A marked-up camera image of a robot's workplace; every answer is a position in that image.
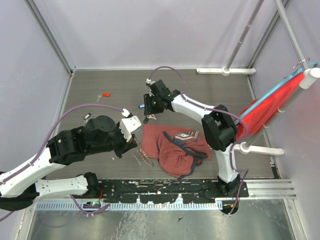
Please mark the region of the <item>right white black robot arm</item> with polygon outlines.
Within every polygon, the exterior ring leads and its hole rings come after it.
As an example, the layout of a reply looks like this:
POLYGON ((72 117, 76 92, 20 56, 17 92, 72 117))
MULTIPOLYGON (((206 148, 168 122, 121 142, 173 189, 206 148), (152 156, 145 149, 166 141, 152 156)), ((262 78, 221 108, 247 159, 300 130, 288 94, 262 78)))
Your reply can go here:
POLYGON ((228 112, 222 104, 216 107, 206 105, 179 90, 171 91, 162 80, 147 79, 146 85, 149 87, 149 93, 143 96, 146 116, 170 110, 190 117, 202 125, 205 140, 217 158, 219 191, 223 196, 231 197, 241 185, 233 150, 238 133, 233 121, 236 116, 228 112))

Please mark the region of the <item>red cloth on hanger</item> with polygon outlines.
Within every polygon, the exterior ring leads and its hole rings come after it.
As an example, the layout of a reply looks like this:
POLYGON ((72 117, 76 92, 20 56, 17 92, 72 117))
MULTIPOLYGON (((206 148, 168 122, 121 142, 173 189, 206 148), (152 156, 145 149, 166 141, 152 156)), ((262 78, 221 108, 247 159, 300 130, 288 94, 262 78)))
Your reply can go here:
MULTIPOLYGON (((243 121, 247 126, 247 131, 245 131, 245 128, 241 123, 236 124, 236 141, 239 143, 244 139, 244 135, 250 136, 259 131, 263 127, 263 125, 266 124, 275 115, 278 108, 280 108, 284 103, 287 102, 287 100, 299 87, 299 84, 304 79, 304 77, 305 76, 303 73, 298 74, 293 79, 285 83, 282 87, 280 87, 261 104, 259 104, 247 116, 245 116, 243 121)), ((257 99, 252 101, 250 105, 243 109, 240 115, 256 101, 257 99)))

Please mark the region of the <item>key with black tag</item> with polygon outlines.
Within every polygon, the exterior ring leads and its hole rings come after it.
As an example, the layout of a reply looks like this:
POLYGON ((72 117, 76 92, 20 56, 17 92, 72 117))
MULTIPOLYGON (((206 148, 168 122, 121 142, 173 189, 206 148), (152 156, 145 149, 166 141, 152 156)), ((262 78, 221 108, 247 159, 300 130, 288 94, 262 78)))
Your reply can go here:
POLYGON ((91 117, 91 113, 87 113, 87 114, 83 117, 83 120, 84 120, 85 122, 87 122, 90 117, 91 117))
POLYGON ((147 124, 148 121, 149 121, 149 118, 146 116, 146 117, 144 118, 144 120, 143 120, 143 123, 144 123, 144 124, 147 124))

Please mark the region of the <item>teal clothes hanger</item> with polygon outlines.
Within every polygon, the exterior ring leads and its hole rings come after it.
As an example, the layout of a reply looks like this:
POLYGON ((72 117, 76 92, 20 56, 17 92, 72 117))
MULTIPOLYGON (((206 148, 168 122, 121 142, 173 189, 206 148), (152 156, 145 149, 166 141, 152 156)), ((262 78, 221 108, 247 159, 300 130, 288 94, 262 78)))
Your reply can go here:
MULTIPOLYGON (((258 105, 260 105, 264 100, 266 100, 268 97, 270 97, 273 93, 275 93, 279 88, 281 88, 284 84, 292 80, 294 77, 296 77, 298 74, 303 73, 304 70, 302 67, 295 70, 292 74, 285 77, 280 83, 278 83, 276 86, 274 86, 270 91, 268 91, 265 95, 263 95, 261 98, 256 99, 256 102, 253 103, 251 106, 248 107, 247 110, 245 110, 243 113, 240 114, 239 118, 240 120, 244 120, 244 118, 252 112, 258 105)), ((240 123, 240 120, 236 120, 234 123, 237 125, 240 123)))

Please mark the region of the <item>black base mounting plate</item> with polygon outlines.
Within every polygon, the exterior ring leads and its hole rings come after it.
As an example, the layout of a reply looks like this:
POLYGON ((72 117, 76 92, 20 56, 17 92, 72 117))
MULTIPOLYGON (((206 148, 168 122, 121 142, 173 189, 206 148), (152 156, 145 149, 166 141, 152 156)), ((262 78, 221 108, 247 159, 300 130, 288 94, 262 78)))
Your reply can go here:
POLYGON ((94 195, 75 195, 75 199, 98 199, 104 203, 183 204, 214 203, 217 198, 235 198, 237 192, 222 193, 214 179, 102 179, 94 195))

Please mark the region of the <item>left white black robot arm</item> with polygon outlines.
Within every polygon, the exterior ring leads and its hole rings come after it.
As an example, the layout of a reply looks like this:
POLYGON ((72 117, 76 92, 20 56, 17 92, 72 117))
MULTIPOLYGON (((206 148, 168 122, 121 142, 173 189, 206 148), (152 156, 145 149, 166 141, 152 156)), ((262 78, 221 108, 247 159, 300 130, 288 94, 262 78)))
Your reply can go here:
POLYGON ((0 174, 0 208, 15 212, 31 206, 35 201, 62 196, 95 198, 101 187, 95 173, 86 172, 74 178, 46 180, 51 172, 62 169, 87 156, 114 152, 121 158, 136 148, 135 131, 142 127, 136 115, 116 123, 108 116, 90 119, 84 126, 63 130, 51 138, 44 151, 25 164, 0 174))

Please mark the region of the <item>dark red shirt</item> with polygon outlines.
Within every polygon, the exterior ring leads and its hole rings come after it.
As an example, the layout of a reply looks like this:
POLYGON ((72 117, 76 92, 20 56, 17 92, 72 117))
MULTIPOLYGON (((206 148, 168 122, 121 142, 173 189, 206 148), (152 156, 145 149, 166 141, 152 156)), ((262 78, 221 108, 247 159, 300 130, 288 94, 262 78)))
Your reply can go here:
POLYGON ((160 167, 179 180, 193 174, 203 161, 211 159, 211 150, 198 130, 178 126, 146 124, 142 152, 157 159, 160 167))

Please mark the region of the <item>white grey clothes rack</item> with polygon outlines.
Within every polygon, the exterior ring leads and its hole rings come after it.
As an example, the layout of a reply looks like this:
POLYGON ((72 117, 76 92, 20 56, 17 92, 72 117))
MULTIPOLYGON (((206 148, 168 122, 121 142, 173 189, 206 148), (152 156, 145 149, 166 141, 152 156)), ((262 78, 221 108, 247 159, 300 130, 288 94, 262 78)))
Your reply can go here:
POLYGON ((301 67, 285 77, 265 95, 255 99, 239 116, 235 117, 235 125, 238 128, 238 143, 230 149, 237 150, 242 154, 252 152, 274 156, 283 155, 284 150, 281 148, 255 146, 254 142, 271 126, 274 120, 285 112, 288 105, 303 90, 308 89, 320 78, 318 64, 316 62, 310 63, 302 52, 287 16, 285 2, 276 0, 274 3, 277 11, 276 17, 281 18, 301 67))

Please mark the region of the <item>key with yellow tag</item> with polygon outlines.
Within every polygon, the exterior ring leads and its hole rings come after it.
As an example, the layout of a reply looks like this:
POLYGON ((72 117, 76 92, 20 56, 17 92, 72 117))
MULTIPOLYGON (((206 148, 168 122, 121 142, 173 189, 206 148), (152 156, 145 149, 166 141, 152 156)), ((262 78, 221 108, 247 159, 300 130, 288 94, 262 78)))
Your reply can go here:
POLYGON ((147 115, 147 118, 148 118, 148 119, 153 119, 153 120, 156 120, 156 119, 157 119, 154 114, 147 115))

